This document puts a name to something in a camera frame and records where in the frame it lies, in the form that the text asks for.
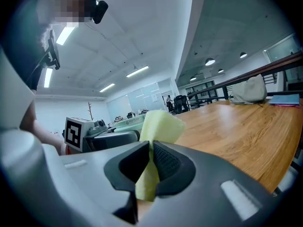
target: concrete ceiling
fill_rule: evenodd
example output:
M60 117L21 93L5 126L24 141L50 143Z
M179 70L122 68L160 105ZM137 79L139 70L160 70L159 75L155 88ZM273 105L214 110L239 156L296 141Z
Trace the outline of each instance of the concrete ceiling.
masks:
M265 46L292 32L287 19L272 0L204 0L200 20L177 85L226 72ZM205 66L208 57L216 62Z
M61 68L53 71L49 88L43 88L45 71L42 73L38 95L72 90L73 95L107 97L172 67L175 54L171 42L180 34L178 19L188 12L181 11L182 6L173 6L177 0L104 1L109 8L100 24L80 24L64 45L58 45ZM57 36L62 29L55 28ZM146 71L126 77L146 65ZM99 93L111 83L115 86Z

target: person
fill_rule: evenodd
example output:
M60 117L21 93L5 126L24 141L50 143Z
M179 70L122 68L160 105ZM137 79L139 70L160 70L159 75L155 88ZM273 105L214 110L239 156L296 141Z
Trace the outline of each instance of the person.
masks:
M169 108L169 112L171 112L173 110L171 102L172 102L172 100L170 98L170 95L168 95L168 97L166 98L166 105Z
M42 66L37 67L37 63L47 49L52 25L89 21L91 4L91 0L23 0L11 17L1 46L17 74L34 94L42 72ZM55 146L59 155L69 151L62 139L41 127L34 101L27 109L20 129L34 134L42 143Z
M168 96L167 96L167 98L166 98L166 102L167 102L167 103L168 103L168 102L171 102L170 95L168 95Z

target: fluorescent light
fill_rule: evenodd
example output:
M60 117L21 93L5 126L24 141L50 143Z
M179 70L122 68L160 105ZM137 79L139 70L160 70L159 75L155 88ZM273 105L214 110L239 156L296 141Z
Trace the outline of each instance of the fluorescent light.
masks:
M152 85L152 84L155 84L155 83L157 83L157 82L155 81L155 82L153 82L153 83L151 83L151 84L147 84L147 85L145 85L144 87L148 87L149 85Z
M139 72L141 72L141 71L143 71L143 70L146 70L146 69L148 69L148 66L143 67L143 68L141 68L141 69L139 69L139 70L136 70L135 72L133 72L133 73L127 75L127 77L129 78L129 77L133 76L134 74L137 74L137 73L139 73Z
M110 84L109 86L103 88L100 93L103 93L105 90L109 89L110 87L114 86L114 83Z
M59 38L57 39L57 44L63 45L68 36L70 36L71 32L74 30L74 28L75 27L65 27L59 35Z
M44 87L49 87L49 82L51 80L52 72L53 72L52 68L47 68L46 69L45 80L44 80Z

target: white bag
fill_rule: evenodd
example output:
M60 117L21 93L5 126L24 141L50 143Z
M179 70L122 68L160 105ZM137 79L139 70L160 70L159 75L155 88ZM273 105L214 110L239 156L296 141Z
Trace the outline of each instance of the white bag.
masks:
M247 81L232 86L234 104L253 104L263 101L267 97L267 90L261 74L251 77Z

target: wooden table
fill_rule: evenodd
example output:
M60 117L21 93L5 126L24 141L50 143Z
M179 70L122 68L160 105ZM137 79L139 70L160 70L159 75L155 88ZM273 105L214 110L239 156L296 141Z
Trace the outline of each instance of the wooden table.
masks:
M176 144L222 157L273 192L298 147L303 109L262 106L226 100L178 114L187 126Z

